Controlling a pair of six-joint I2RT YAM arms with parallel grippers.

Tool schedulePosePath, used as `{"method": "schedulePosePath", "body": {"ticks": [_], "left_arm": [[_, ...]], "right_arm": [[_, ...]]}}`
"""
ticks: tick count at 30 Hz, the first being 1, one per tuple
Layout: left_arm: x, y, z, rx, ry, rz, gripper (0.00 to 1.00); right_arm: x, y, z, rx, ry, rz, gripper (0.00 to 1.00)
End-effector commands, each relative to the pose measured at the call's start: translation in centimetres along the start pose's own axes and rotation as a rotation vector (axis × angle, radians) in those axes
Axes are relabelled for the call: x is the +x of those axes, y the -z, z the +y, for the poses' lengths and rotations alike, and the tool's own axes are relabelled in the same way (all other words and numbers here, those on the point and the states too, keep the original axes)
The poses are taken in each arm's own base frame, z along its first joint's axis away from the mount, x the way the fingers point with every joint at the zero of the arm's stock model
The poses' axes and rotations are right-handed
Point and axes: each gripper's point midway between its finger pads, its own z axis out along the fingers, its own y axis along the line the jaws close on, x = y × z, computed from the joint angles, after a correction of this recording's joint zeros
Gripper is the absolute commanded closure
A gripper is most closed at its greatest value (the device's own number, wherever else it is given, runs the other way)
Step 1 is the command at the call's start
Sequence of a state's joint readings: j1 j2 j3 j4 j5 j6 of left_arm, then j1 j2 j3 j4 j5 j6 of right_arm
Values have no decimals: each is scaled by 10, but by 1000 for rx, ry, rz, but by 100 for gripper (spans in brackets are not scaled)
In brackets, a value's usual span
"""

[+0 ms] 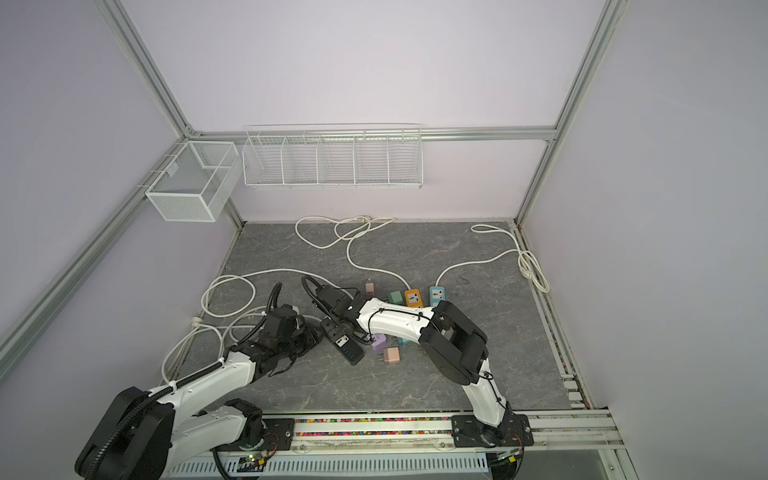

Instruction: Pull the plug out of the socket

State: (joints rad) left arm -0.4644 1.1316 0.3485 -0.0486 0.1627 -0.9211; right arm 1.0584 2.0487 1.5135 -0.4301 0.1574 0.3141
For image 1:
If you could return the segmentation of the black power strip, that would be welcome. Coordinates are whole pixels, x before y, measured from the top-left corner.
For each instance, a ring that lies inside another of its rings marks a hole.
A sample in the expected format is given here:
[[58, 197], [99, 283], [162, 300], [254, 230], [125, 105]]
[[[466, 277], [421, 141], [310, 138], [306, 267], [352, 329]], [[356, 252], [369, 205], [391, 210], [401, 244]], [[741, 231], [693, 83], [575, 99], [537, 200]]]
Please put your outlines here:
[[350, 365], [355, 366], [364, 358], [364, 350], [360, 344], [334, 320], [326, 317], [321, 321], [321, 326], [330, 344]]

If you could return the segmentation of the teal power strip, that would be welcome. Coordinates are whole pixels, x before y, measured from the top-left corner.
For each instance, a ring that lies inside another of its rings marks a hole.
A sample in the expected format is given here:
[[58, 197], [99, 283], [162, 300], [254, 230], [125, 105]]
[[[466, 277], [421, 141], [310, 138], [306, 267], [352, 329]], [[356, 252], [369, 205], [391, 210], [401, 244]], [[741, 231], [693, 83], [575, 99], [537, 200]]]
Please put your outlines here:
[[431, 286], [429, 288], [429, 300], [431, 306], [436, 306], [439, 302], [446, 299], [446, 290], [442, 286]]

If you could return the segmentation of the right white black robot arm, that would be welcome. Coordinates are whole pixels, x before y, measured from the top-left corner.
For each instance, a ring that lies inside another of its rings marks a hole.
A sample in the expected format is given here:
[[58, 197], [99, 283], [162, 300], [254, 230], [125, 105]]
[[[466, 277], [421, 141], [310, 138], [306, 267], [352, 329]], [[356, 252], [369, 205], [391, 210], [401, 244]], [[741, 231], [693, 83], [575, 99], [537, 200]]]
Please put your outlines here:
[[470, 415], [451, 417], [457, 447], [525, 449], [534, 444], [528, 417], [513, 411], [491, 372], [487, 335], [459, 308], [441, 300], [434, 307], [409, 307], [301, 278], [302, 287], [324, 318], [329, 342], [351, 365], [364, 357], [364, 338], [384, 334], [417, 343], [436, 369], [459, 385], [472, 406]]

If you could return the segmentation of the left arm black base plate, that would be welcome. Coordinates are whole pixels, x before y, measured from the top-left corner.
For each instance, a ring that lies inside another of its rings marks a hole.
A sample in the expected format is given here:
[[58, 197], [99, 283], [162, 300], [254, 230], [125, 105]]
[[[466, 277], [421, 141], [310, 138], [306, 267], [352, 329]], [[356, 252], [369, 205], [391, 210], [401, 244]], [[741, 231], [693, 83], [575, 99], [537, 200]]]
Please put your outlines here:
[[242, 437], [235, 442], [220, 445], [217, 449], [224, 452], [287, 451], [291, 449], [296, 426], [294, 418], [267, 418], [262, 423], [261, 440], [259, 442], [249, 441]]

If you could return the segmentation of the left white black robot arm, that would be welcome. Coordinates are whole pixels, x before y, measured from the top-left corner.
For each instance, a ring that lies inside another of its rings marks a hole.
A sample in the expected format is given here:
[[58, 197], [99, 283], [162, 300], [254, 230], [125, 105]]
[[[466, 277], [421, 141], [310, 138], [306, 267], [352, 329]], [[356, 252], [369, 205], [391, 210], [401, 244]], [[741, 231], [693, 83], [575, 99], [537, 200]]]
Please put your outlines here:
[[221, 397], [264, 376], [280, 374], [323, 337], [321, 323], [277, 303], [276, 284], [262, 320], [213, 364], [150, 390], [129, 387], [111, 402], [74, 465], [84, 479], [160, 479], [177, 464], [220, 445], [261, 444], [262, 411], [235, 399], [213, 412]]

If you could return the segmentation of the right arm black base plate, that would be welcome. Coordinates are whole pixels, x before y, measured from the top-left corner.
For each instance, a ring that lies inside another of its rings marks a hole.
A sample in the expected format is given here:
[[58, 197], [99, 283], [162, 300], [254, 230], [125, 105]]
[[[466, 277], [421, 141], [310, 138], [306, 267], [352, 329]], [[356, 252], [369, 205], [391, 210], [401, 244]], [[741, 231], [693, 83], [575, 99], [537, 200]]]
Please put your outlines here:
[[450, 420], [453, 442], [459, 448], [527, 448], [535, 443], [526, 415], [507, 413], [496, 427], [486, 425], [474, 415], [453, 415]]

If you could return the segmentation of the orange power strip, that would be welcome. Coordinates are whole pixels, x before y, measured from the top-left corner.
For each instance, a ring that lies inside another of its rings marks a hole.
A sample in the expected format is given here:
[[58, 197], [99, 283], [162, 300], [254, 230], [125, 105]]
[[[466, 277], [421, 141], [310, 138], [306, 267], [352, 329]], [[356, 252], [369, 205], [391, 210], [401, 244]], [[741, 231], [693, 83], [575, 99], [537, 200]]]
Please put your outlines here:
[[423, 299], [418, 289], [410, 289], [404, 292], [405, 304], [412, 308], [423, 308]]

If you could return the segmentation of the purple power strip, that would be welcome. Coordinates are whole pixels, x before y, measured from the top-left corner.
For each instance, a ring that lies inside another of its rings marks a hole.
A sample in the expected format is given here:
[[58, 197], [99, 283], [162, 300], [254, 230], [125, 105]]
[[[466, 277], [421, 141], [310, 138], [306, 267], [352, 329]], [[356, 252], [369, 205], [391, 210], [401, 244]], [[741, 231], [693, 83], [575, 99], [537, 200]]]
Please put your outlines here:
[[380, 351], [387, 346], [387, 336], [385, 334], [376, 333], [372, 336], [371, 347], [374, 351]]

